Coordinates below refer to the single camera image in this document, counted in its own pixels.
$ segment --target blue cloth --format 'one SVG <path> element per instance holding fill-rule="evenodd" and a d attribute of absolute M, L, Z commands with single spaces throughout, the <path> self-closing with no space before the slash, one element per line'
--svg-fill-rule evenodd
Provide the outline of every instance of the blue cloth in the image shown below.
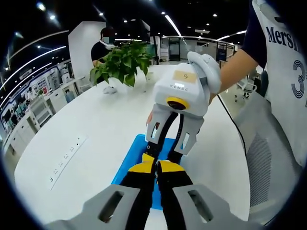
<path fill-rule="evenodd" d="M 171 149 L 174 139 L 166 138 L 162 151 L 158 159 L 166 160 L 167 154 Z M 145 135 L 139 134 L 136 136 L 132 146 L 130 147 L 123 163 L 121 164 L 117 174 L 115 175 L 112 184 L 120 184 L 127 174 L 129 168 L 132 166 L 142 162 L 142 155 L 146 152 L 147 142 L 145 141 Z M 153 191 L 153 205 L 152 208 L 162 210 L 161 207 L 161 193 L 159 191 L 159 187 L 157 181 L 154 183 L 154 191 Z"/>
<path fill-rule="evenodd" d="M 242 49 L 250 55 L 262 68 L 267 63 L 267 46 L 265 35 L 251 4 L 249 4 L 248 28 L 245 33 Z"/>

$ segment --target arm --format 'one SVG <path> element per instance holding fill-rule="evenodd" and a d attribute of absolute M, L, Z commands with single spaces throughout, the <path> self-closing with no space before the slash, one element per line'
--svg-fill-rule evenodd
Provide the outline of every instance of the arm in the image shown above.
<path fill-rule="evenodd" d="M 97 62 L 98 62 L 98 65 L 101 65 L 101 64 L 102 64 L 102 62 L 97 61 L 97 60 L 94 60 L 94 61 L 93 61 L 93 65 L 96 66 L 96 65 L 97 65 Z"/>
<path fill-rule="evenodd" d="M 233 84 L 247 76 L 258 66 L 249 54 L 240 49 L 230 60 L 221 68 L 221 89 L 220 92 L 227 90 Z"/>
<path fill-rule="evenodd" d="M 221 68 L 221 89 L 227 90 L 247 76 L 258 65 L 265 67 L 267 62 L 266 41 L 257 15 L 250 1 L 249 21 L 242 49 Z"/>

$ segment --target white device housing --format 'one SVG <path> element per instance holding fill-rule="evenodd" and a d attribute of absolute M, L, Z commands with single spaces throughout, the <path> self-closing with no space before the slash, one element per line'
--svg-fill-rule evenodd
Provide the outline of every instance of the white device housing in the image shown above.
<path fill-rule="evenodd" d="M 176 79 L 177 73 L 187 73 L 195 77 L 191 82 L 186 79 Z M 154 86 L 154 101 L 157 104 L 168 106 L 166 99 L 168 97 L 177 97 L 189 103 L 189 107 L 184 111 L 196 116 L 204 116 L 207 112 L 205 105 L 209 101 L 210 93 L 205 95 L 202 89 L 201 81 L 190 64 L 180 63 L 170 69 Z"/>

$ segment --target white jersey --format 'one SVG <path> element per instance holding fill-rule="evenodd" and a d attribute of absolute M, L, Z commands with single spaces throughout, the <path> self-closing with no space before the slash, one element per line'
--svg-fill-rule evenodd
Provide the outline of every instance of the white jersey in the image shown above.
<path fill-rule="evenodd" d="M 299 44 L 265 0 L 253 0 L 267 46 L 268 96 L 298 164 L 307 157 L 307 74 Z"/>

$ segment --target black ceiling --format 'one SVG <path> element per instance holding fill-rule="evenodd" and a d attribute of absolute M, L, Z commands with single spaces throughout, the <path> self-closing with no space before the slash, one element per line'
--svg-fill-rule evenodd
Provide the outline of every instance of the black ceiling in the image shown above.
<path fill-rule="evenodd" d="M 25 45 L 52 33 L 64 30 L 73 30 L 82 21 L 106 21 L 118 33 L 117 38 L 137 38 L 141 36 L 146 39 L 146 30 L 141 22 L 145 21 L 151 27 L 151 33 L 160 35 L 177 35 L 174 28 L 166 20 L 161 12 L 165 12 L 174 21 L 182 35 L 199 36 L 195 29 L 209 30 L 205 34 L 208 38 L 220 38 L 245 30 L 248 23 L 248 0 L 41 0 L 46 11 L 43 12 L 36 7 L 37 1 L 27 0 L 18 2 L 8 18 L 12 22 L 15 32 L 19 32 L 23 38 L 12 34 L 9 54 L 12 55 Z M 56 20 L 50 20 L 50 14 L 56 16 Z M 30 45 L 16 56 L 11 58 L 9 71 L 4 68 L 8 66 L 7 52 L 2 56 L 1 74 L 8 78 L 19 67 L 29 60 L 61 46 L 67 46 L 67 35 L 63 33 L 41 40 Z M 244 34 L 232 36 L 226 41 L 242 42 Z M 69 59 L 68 48 L 61 49 L 45 55 L 31 63 L 30 67 L 41 67 L 57 56 L 60 59 Z M 7 95 L 12 88 L 18 84 L 15 80 L 16 74 L 7 83 L 5 90 L 0 91 L 0 96 Z"/>

